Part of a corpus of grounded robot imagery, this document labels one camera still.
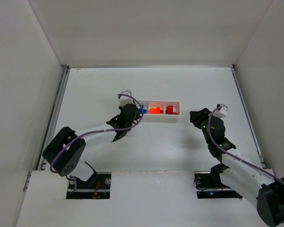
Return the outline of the large blue curved lego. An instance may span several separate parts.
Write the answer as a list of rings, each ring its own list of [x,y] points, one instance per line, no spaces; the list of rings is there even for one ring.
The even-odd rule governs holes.
[[[144,105],[142,105],[142,108],[138,109],[140,114],[146,114],[147,113],[147,109],[144,108]]]

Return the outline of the orange spiral lego piece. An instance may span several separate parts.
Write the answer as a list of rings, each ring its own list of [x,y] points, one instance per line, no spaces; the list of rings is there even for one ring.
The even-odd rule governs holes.
[[[149,114],[157,114],[157,109],[156,108],[150,108]]]

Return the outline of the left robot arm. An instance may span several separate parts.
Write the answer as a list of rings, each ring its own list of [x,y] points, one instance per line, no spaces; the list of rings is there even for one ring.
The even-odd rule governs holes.
[[[119,109],[119,115],[90,130],[75,131],[63,127],[42,153],[51,170],[61,177],[71,176],[92,184],[96,171],[81,159],[83,151],[122,139],[141,118],[135,104],[126,104]]]

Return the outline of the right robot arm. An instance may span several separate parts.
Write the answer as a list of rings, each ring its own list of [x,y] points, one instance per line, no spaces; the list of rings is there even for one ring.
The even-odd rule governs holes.
[[[190,111],[190,122],[201,129],[210,154],[219,161],[211,168],[211,188],[230,187],[249,201],[269,227],[284,224],[284,178],[258,167],[225,137],[222,120],[228,107]]]

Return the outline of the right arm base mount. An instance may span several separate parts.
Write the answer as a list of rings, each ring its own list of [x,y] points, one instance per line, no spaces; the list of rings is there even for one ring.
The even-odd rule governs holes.
[[[240,194],[221,182],[220,174],[226,169],[224,164],[217,164],[210,172],[194,172],[193,185],[198,199],[242,199]]]

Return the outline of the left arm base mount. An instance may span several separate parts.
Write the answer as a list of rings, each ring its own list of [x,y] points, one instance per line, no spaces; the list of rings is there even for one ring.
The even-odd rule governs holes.
[[[88,162],[80,162],[68,176],[69,200],[106,200],[110,198],[112,173],[98,172]]]

